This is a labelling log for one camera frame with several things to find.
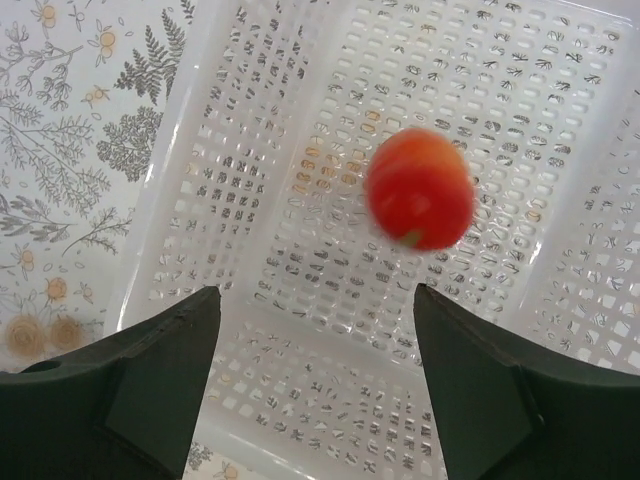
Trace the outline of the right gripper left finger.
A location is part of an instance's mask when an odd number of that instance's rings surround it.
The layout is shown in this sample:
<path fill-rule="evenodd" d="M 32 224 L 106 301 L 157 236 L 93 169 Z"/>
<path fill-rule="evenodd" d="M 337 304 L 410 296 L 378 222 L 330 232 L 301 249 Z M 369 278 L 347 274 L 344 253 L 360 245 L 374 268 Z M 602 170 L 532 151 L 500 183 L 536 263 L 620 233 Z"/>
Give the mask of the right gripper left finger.
<path fill-rule="evenodd" d="M 181 478 L 220 303 L 205 287 L 86 347 L 3 373 L 2 478 Z"/>

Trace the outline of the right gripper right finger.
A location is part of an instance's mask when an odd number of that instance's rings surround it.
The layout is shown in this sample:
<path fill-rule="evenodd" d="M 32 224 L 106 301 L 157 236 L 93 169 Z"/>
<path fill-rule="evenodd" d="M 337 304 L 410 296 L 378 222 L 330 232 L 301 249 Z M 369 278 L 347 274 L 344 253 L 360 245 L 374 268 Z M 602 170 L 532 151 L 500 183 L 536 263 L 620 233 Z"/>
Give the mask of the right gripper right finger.
<path fill-rule="evenodd" d="M 425 284 L 413 311 L 449 478 L 638 478 L 638 376 L 556 353 Z"/>

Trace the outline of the red fake tomato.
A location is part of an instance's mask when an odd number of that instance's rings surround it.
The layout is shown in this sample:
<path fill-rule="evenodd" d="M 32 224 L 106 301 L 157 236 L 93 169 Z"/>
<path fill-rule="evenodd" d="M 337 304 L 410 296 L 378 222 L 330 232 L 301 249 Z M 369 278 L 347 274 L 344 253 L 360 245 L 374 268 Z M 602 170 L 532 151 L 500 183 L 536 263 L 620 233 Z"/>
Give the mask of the red fake tomato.
<path fill-rule="evenodd" d="M 379 146 L 364 192 L 382 233 L 412 250 L 455 245 L 473 217 L 474 186 L 464 158 L 448 139 L 424 128 L 401 130 Z"/>

